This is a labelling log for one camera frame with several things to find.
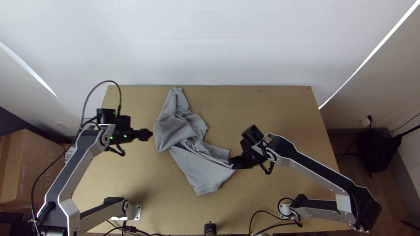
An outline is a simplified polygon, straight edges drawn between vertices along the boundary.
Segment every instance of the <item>cardboard box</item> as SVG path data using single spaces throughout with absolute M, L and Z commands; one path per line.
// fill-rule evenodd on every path
M 62 146 L 27 129 L 0 137 L 0 211 L 30 212 L 35 178 L 63 151 Z M 43 204 L 45 193 L 63 166 L 61 158 L 37 182 L 36 208 Z

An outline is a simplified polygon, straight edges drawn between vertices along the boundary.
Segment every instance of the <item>black cylinder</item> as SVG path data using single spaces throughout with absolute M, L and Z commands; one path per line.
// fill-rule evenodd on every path
M 257 144 L 259 141 L 261 141 L 264 138 L 264 135 L 263 133 L 261 133 L 261 131 L 257 128 L 256 125 L 251 125 L 251 127 L 246 129 L 242 133 L 242 137 L 244 137 L 244 139 L 248 141 L 248 143 L 251 146 L 253 146 Z

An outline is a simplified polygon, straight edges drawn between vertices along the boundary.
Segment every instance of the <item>power cord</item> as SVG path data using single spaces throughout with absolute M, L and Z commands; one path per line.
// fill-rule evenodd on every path
M 293 199 L 291 199 L 291 198 L 282 198 L 282 199 L 280 199 L 280 201 L 278 202 L 278 204 L 277 204 L 277 208 L 279 208 L 278 206 L 279 206 L 279 205 L 280 205 L 280 203 L 281 203 L 283 200 L 285 200 L 285 199 L 293 201 Z M 276 219 L 279 219 L 279 220 L 289 220 L 289 219 L 291 219 L 291 218 L 292 218 L 292 216 L 293 216 L 293 214 L 290 214 L 290 215 L 283 215 L 283 214 L 280 212 L 280 209 L 279 209 L 280 214 L 281 214 L 283 217 L 286 217 L 286 218 L 281 218 L 281 217 L 278 217 L 278 216 L 276 216 L 276 215 L 274 215 L 273 213 L 268 212 L 268 211 L 258 210 L 258 211 L 256 211 L 256 212 L 252 215 L 252 217 L 251 217 L 251 221 L 249 222 L 249 231 L 248 231 L 249 236 L 252 236 L 252 235 L 251 235 L 251 225 L 252 225 L 252 220 L 254 219 L 254 217 L 255 217 L 255 216 L 256 216 L 259 212 L 264 212 L 264 213 L 266 213 L 266 214 L 268 214 L 268 215 L 270 215 L 270 216 L 272 216 L 272 217 L 274 217 L 274 218 L 276 218 Z M 300 227 L 300 228 L 302 228 L 302 227 L 303 227 L 303 225 L 302 225 L 301 223 L 298 223 L 296 220 L 294 220 L 294 223 L 284 223 L 284 224 L 278 224 L 278 225 L 273 225 L 273 226 L 267 227 L 267 228 L 265 228 L 265 229 L 262 229 L 262 230 L 258 231 L 258 233 L 254 234 L 254 236 L 255 236 L 255 235 L 258 235 L 258 234 L 261 234 L 261 233 L 263 233 L 263 232 L 265 232 L 265 231 L 267 231 L 267 230 L 269 230 L 269 229 L 272 229 L 272 228 L 276 228 L 276 227 L 280 227 L 280 226 L 288 226 L 288 225 L 297 225 L 297 226 L 298 226 L 298 227 Z
M 112 226 L 114 226 L 114 228 L 115 229 L 119 229 L 119 230 L 121 230 L 121 232 L 123 233 L 128 233 L 128 234 L 131 234 L 131 235 L 135 235 L 135 236 L 164 236 L 163 234 L 159 234 L 159 233 L 152 233 L 152 234 L 149 234 L 149 233 L 146 233 L 146 232 L 144 232 L 144 231 L 141 231 L 141 230 L 138 230 L 136 227 L 134 227 L 134 226 L 126 226 L 126 225 L 124 225 L 124 223 L 123 223 L 123 225 L 124 226 L 118 226 L 117 224 L 113 224 L 111 221 L 109 221 L 109 220 L 106 220 L 106 222 L 108 222 L 110 225 L 112 225 Z
M 417 115 L 413 116 L 410 120 L 408 120 L 407 122 L 405 122 L 404 124 L 402 124 L 401 126 L 399 126 L 398 128 L 391 130 L 388 132 L 388 135 L 391 136 L 394 134 L 395 131 L 399 130 L 401 127 L 405 126 L 408 122 L 410 122 L 411 120 L 413 120 L 414 118 L 416 118 L 418 115 L 420 115 L 420 112 L 417 113 Z
M 38 228 L 38 225 L 39 225 L 39 218 L 37 218 L 36 217 L 36 214 L 35 214 L 35 204 L 34 204 L 34 192 L 35 192 L 35 186 L 36 186 L 36 183 L 38 182 L 38 180 L 41 178 L 41 176 L 49 169 L 49 168 L 51 168 L 64 154 L 66 154 L 66 152 L 69 150 L 69 148 L 76 142 L 76 139 L 78 138 L 78 136 L 79 136 L 79 134 L 81 133 L 81 131 L 83 130 L 83 128 L 84 128 L 84 126 L 86 125 L 86 124 L 88 124 L 88 123 L 91 123 L 91 122 L 93 122 L 93 120 L 94 119 L 96 119 L 96 117 L 94 117 L 94 118 L 91 118 L 91 119 L 89 119 L 88 121 L 86 121 L 85 123 L 83 123 L 83 120 L 84 120 L 84 113 L 85 113 L 85 110 L 86 110 L 86 104 L 88 103 L 88 100 L 89 100 L 89 97 L 91 96 L 91 94 L 93 93 L 93 91 L 97 88 L 97 87 L 99 87 L 100 85 L 102 85 L 102 84 L 104 84 L 104 83 L 107 83 L 107 82 L 111 82 L 111 83 L 114 83 L 117 87 L 118 87 L 118 91 L 119 91 L 119 105 L 118 105 L 118 110 L 117 110 L 117 117 L 119 117 L 119 114 L 120 114 L 120 111 L 121 111 L 121 102 L 122 102 L 122 94 L 121 94 L 121 89 L 120 89 L 120 87 L 119 87 L 119 85 L 115 82 L 115 81 L 113 81 L 113 80 L 105 80 L 105 81 L 102 81 L 102 82 L 100 82 L 100 83 L 98 83 L 95 87 L 93 87 L 93 89 L 89 92 L 89 94 L 87 95 L 87 97 L 86 97 L 86 100 L 84 101 L 84 104 L 83 104 L 83 110 L 82 110 L 82 117 L 81 117 L 81 119 L 80 119 L 80 125 L 79 125 L 79 130 L 77 131 L 77 133 L 76 133 L 76 136 L 74 137 L 74 139 L 73 139 L 73 141 L 71 142 L 71 144 L 53 161 L 53 162 L 51 162 L 51 164 L 49 164 L 38 176 L 37 176 L 37 178 L 35 179 L 35 181 L 34 181 L 34 184 L 32 185 L 32 189 L 31 189 L 31 212 L 32 212 L 32 219 L 30 220 L 30 222 L 33 222 L 34 223 L 34 226 L 35 226 L 35 230 L 36 230 L 36 232 L 37 232 L 37 234 L 38 234 L 38 236 L 41 236 L 41 232 L 39 231 L 39 228 Z M 41 212 L 40 213 L 40 216 L 44 216 L 45 214 L 47 213 L 47 211 L 44 211 L 44 212 Z
M 367 116 L 367 118 L 369 119 L 369 127 L 368 127 L 368 130 L 370 130 L 371 129 L 371 127 L 372 127 L 372 116 L 371 115 L 368 115 Z M 346 156 L 359 156 L 358 154 L 359 153 L 348 153 L 349 152 L 349 150 L 350 150 L 350 147 L 353 145 L 353 144 L 355 144 L 356 143 L 356 141 L 357 141 L 357 139 L 356 140 L 354 140 L 353 142 L 351 142 L 350 143 L 350 145 L 347 147 L 347 149 L 346 149 L 346 151 L 345 151 L 345 153 L 344 154 L 339 154 L 339 155 L 335 155 L 336 157 L 339 157 L 339 156 L 341 156 L 338 160 L 337 160 L 337 162 L 339 162 L 339 161 L 341 161 L 344 157 L 346 157 Z

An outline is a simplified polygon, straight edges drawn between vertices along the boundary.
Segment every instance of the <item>gray fabric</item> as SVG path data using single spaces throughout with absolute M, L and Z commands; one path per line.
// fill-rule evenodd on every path
M 207 125 L 190 111 L 182 88 L 169 91 L 153 126 L 156 149 L 169 149 L 198 196 L 217 191 L 234 172 L 229 150 L 203 142 Z

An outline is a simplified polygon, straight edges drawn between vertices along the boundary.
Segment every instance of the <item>electrical outlet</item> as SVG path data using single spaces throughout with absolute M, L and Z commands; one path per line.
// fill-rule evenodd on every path
M 368 116 L 373 117 L 374 113 L 369 113 L 366 117 L 364 117 L 363 119 L 360 120 L 360 122 L 362 123 L 362 126 L 364 128 L 367 128 L 370 126 L 371 121 L 369 120 Z

